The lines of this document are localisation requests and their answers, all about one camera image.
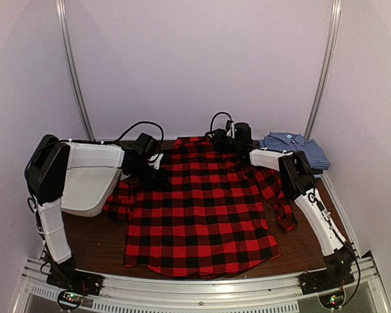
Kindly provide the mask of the red black plaid shirt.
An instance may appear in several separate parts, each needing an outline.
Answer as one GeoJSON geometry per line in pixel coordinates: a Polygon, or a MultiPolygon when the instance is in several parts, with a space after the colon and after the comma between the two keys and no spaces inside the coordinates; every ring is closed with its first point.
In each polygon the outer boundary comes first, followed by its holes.
{"type": "Polygon", "coordinates": [[[277,258],[265,204],[280,227],[297,225],[280,174],[215,150],[204,137],[178,138],[162,159],[162,190],[121,181],[104,211],[124,220],[124,266],[146,267],[167,278],[216,278],[277,258]]]}

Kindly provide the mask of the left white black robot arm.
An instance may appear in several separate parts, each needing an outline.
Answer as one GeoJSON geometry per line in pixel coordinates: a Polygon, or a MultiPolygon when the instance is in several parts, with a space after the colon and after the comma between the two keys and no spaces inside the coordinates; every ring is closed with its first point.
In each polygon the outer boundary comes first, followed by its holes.
{"type": "Polygon", "coordinates": [[[168,185],[158,146],[145,133],[132,145],[121,145],[119,140],[63,140],[52,134],[41,139],[24,176],[30,193],[27,202],[51,265],[49,284],[73,290],[81,283],[101,281],[99,275],[87,278],[76,269],[62,213],[97,215],[122,173],[143,186],[168,185]]]}

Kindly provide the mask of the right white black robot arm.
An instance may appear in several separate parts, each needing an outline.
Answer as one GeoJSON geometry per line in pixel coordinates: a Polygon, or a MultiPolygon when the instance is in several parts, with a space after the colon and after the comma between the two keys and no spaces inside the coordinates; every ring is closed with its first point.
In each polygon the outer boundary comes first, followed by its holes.
{"type": "Polygon", "coordinates": [[[284,195],[303,212],[321,246],[326,269],[317,278],[328,288],[353,282],[355,252],[324,205],[304,152],[280,153],[255,147],[249,131],[247,123],[229,120],[224,129],[210,129],[205,135],[220,152],[236,153],[252,166],[278,171],[284,195]]]}

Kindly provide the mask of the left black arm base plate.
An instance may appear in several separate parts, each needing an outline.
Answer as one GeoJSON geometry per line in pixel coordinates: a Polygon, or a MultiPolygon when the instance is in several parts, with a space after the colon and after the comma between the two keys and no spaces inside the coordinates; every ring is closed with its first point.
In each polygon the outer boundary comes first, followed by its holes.
{"type": "Polygon", "coordinates": [[[76,271],[74,277],[68,281],[61,275],[51,273],[48,275],[46,282],[49,285],[56,286],[64,290],[71,290],[83,295],[99,296],[103,282],[103,276],[76,271]]]}

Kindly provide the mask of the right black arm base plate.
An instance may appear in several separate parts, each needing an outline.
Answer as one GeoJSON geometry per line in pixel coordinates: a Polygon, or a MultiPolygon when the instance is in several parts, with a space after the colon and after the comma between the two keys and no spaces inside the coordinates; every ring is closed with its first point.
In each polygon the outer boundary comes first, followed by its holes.
{"type": "Polygon", "coordinates": [[[347,273],[341,278],[330,278],[326,270],[315,272],[305,271],[298,276],[298,283],[303,295],[341,288],[354,281],[355,278],[351,273],[347,273]]]}

